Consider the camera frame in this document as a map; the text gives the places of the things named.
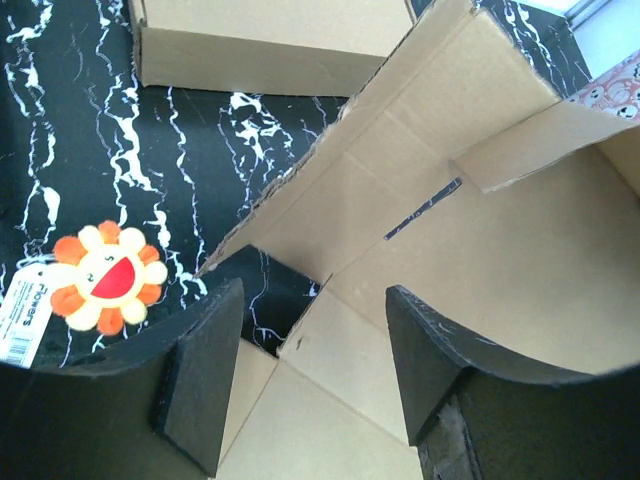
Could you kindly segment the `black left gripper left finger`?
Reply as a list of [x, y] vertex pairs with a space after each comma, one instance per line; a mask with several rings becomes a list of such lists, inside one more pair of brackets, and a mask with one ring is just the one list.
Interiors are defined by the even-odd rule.
[[5, 479], [212, 479], [244, 315], [233, 279], [64, 368], [1, 368]]

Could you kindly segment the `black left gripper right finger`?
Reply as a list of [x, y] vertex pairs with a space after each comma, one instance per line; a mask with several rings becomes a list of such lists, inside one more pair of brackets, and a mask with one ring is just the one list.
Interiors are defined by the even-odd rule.
[[408, 289], [385, 311], [409, 444], [426, 479], [635, 479], [639, 368], [586, 374], [505, 348]]

